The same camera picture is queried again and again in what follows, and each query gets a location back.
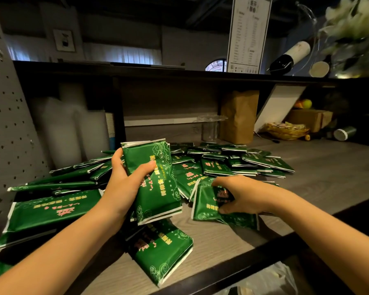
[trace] white curtain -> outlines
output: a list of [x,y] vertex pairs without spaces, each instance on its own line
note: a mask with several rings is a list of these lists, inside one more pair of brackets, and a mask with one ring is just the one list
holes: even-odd
[[83,44],[85,59],[88,61],[120,62],[161,65],[159,49],[131,48],[128,46],[88,43]]
[[49,62],[48,40],[39,37],[4,34],[11,59]]

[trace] pile of tea packets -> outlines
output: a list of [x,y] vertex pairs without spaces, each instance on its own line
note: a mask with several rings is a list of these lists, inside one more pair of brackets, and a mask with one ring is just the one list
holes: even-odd
[[[169,217],[192,205],[191,218],[258,229],[258,216],[222,215],[218,208],[234,199],[226,189],[211,186],[216,176],[285,178],[294,170],[280,157],[245,145],[215,143],[168,144],[165,139],[122,143],[122,162],[128,175],[140,164],[156,168],[140,184],[132,209],[119,235],[128,253],[160,286],[193,250],[193,239]],[[74,166],[50,171],[50,176],[9,187],[16,192],[0,237],[0,249],[17,246],[56,232],[87,213],[101,198],[112,172],[115,151]],[[8,269],[0,264],[1,269]]]

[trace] ceiling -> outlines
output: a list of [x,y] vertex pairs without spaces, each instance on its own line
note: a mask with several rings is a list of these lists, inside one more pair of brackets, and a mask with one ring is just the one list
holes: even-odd
[[[0,2],[38,3],[48,1],[64,7],[75,6],[80,13],[99,14],[162,24],[197,31],[229,33],[232,0],[0,0]],[[339,0],[273,0],[269,37],[284,37],[306,20],[295,2],[310,7],[317,16]]]

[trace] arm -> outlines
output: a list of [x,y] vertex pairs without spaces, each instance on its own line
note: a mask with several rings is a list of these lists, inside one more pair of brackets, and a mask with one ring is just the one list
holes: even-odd
[[270,211],[285,221],[356,294],[369,294],[369,237],[283,188],[244,176],[218,177],[235,201],[220,213]]
[[112,175],[100,201],[0,276],[1,295],[64,294],[101,246],[120,229],[140,183],[155,168],[151,161],[127,177],[122,153],[119,149],[112,157]]

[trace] brown paper bag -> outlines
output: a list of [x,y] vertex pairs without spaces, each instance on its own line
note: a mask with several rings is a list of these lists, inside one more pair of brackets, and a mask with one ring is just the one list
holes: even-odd
[[220,139],[230,143],[249,144],[253,141],[259,91],[234,91],[221,104]]

